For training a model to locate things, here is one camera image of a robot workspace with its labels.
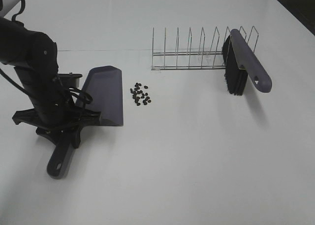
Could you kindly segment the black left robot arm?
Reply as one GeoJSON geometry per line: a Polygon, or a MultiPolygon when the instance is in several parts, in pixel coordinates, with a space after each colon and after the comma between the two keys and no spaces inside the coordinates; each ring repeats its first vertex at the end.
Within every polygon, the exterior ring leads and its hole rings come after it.
{"type": "Polygon", "coordinates": [[[57,44],[42,32],[30,31],[22,23],[0,20],[0,62],[11,65],[20,79],[14,82],[3,71],[1,75],[25,93],[33,108],[16,111],[15,124],[37,127],[37,133],[54,144],[63,133],[69,134],[73,148],[79,147],[83,127],[98,124],[100,112],[86,109],[93,98],[78,89],[80,74],[59,74],[57,44]]]}

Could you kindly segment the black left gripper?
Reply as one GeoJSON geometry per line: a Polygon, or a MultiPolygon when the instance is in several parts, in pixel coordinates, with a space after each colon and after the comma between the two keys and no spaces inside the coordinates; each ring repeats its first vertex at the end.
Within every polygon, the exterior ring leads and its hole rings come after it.
{"type": "Polygon", "coordinates": [[[37,127],[36,134],[53,144],[58,144],[61,131],[69,130],[70,144],[78,149],[83,127],[100,123],[101,113],[87,109],[87,105],[93,102],[89,94],[44,94],[30,97],[30,100],[33,108],[16,111],[13,122],[37,127]]]}

